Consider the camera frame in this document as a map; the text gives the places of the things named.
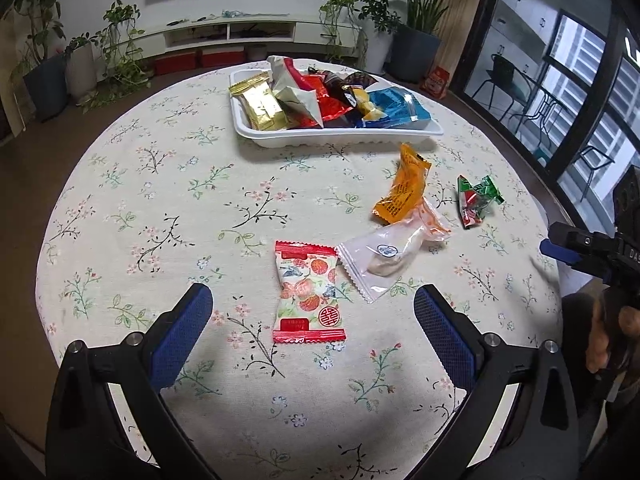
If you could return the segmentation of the person's right hand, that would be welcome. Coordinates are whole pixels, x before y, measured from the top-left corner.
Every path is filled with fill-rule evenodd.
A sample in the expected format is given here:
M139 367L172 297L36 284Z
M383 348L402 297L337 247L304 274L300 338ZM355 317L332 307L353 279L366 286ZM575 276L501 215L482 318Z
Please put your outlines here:
M627 298L613 287L603 289L593 304L586 364L591 373L619 368L628 346L639 340L639 299Z

